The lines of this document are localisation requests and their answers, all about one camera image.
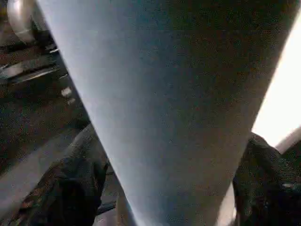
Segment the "bright light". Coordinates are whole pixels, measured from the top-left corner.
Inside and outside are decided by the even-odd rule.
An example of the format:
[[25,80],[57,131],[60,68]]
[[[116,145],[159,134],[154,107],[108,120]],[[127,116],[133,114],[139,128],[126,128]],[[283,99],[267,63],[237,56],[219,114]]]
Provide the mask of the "bright light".
[[301,16],[298,15],[253,126],[253,132],[274,147],[301,126],[300,56]]

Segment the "gray surface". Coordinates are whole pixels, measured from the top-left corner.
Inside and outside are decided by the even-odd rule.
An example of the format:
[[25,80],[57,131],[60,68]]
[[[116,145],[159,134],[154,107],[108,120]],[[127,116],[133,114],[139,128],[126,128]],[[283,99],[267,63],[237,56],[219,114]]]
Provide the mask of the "gray surface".
[[121,187],[115,175],[107,175],[103,188],[102,203],[116,201]]
[[213,225],[297,3],[39,3],[137,225]]

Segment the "cylindrical column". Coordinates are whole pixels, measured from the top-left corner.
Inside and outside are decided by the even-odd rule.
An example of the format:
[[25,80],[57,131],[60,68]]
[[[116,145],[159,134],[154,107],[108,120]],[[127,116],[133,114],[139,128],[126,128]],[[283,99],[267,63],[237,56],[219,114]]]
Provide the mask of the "cylindrical column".
[[296,1],[39,2],[137,225],[213,225]]

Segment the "metal pole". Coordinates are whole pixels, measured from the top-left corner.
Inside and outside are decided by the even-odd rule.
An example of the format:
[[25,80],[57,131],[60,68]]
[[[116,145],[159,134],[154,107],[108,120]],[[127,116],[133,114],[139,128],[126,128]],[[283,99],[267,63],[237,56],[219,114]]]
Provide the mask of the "metal pole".
[[137,225],[213,225],[297,1],[39,2]]

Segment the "dark floor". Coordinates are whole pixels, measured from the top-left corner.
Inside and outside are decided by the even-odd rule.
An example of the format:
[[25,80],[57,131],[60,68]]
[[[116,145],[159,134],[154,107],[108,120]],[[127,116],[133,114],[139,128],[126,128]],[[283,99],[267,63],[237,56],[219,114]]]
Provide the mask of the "dark floor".
[[21,202],[80,131],[79,110],[61,97],[58,81],[43,78],[1,88],[0,218]]

